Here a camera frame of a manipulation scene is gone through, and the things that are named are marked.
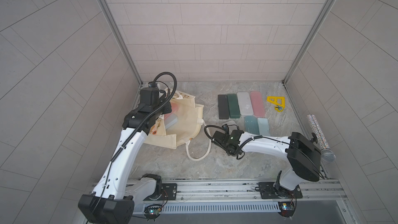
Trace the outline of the black pencil case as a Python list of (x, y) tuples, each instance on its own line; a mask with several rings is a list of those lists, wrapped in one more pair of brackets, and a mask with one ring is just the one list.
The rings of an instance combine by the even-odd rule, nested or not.
[(226, 94), (218, 95), (218, 115), (219, 119), (229, 119), (229, 104)]

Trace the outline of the pink pencil case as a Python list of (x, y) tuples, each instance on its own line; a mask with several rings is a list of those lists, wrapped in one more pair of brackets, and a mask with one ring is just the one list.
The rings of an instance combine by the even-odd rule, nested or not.
[(265, 117), (265, 108), (264, 108), (261, 92), (252, 91), (252, 92), (250, 92), (249, 95), (250, 95), (250, 99), (251, 99), (252, 108), (254, 111), (254, 116), (256, 116), (258, 118), (264, 118)]

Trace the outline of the floral canvas tote bag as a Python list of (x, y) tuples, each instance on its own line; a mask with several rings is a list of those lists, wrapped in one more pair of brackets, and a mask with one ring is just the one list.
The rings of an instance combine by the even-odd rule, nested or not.
[(206, 153), (193, 158), (189, 152), (191, 141), (199, 134), (201, 127), (205, 124), (203, 119), (203, 108), (195, 102), (195, 96), (176, 91), (171, 103), (179, 104), (177, 118), (169, 117), (169, 114), (161, 115), (150, 129), (146, 144), (163, 148), (176, 149), (185, 145), (188, 158), (192, 161), (201, 161), (206, 158), (211, 150), (211, 141), (208, 142)]

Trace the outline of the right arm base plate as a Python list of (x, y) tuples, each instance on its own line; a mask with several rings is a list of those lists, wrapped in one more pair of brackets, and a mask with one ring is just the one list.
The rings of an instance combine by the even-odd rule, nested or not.
[(255, 188), (255, 191), (259, 192), (261, 195), (261, 199), (302, 199), (302, 191), (300, 186), (297, 185), (295, 190), (289, 191), (283, 187), (280, 187), (278, 190), (274, 187), (273, 182), (260, 182), (258, 186)]

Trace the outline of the white grey pencil case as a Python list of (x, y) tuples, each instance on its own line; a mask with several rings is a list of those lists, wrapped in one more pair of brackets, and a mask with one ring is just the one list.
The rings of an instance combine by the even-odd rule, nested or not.
[(238, 92), (237, 94), (239, 111), (242, 116), (253, 116), (254, 110), (248, 92)]

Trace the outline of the light teal pencil case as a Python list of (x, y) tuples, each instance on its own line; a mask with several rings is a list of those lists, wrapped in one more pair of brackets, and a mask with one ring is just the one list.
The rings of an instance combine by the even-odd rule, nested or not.
[(245, 116), (245, 130), (248, 133), (259, 135), (258, 118), (255, 116)]

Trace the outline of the translucent white pencil case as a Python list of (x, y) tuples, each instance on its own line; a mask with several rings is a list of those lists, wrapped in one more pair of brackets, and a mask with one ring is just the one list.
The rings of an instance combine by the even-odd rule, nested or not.
[(222, 124), (222, 126), (226, 125), (229, 128), (229, 131), (239, 130), (239, 126), (234, 120), (229, 120)]

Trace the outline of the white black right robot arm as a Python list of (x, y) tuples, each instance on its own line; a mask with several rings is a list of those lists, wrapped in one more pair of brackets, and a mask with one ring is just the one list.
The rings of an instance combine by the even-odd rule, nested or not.
[(231, 133), (215, 131), (210, 140), (237, 160), (248, 152), (257, 152), (278, 157), (289, 163), (289, 167), (280, 171), (277, 176), (273, 185), (276, 191), (292, 192), (300, 183), (318, 182), (322, 177), (321, 151), (316, 146), (315, 135), (312, 140), (308, 140), (297, 132), (278, 138), (233, 130)]

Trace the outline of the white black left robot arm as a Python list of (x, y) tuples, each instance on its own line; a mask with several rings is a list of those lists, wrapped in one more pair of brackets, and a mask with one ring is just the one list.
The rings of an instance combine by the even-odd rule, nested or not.
[(88, 223), (127, 224), (135, 204), (163, 196), (162, 179), (153, 174), (144, 175), (127, 189), (130, 171), (151, 127), (160, 115), (172, 111), (170, 101), (176, 90), (169, 89), (164, 95), (160, 92), (156, 86), (140, 91), (141, 102), (125, 116), (120, 142), (103, 177), (90, 194), (81, 196), (78, 208)]

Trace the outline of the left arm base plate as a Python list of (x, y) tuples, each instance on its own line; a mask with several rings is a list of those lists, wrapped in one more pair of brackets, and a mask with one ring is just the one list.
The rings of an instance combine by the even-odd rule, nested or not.
[(145, 201), (174, 201), (176, 200), (177, 195), (177, 184), (176, 183), (169, 183), (163, 184), (161, 193), (158, 196), (149, 196), (145, 199)]

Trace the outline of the pale blue pencil case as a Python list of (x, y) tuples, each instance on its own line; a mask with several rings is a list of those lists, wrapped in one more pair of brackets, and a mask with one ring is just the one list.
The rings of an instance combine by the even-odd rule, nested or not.
[(259, 134), (261, 136), (270, 136), (271, 135), (268, 119), (258, 118), (258, 127), (259, 127)]

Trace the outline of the dark green pencil case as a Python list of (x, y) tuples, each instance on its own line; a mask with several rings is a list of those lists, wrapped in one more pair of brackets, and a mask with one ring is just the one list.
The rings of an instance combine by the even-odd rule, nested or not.
[(238, 119), (241, 117), (238, 98), (236, 94), (227, 94), (229, 116), (231, 119)]

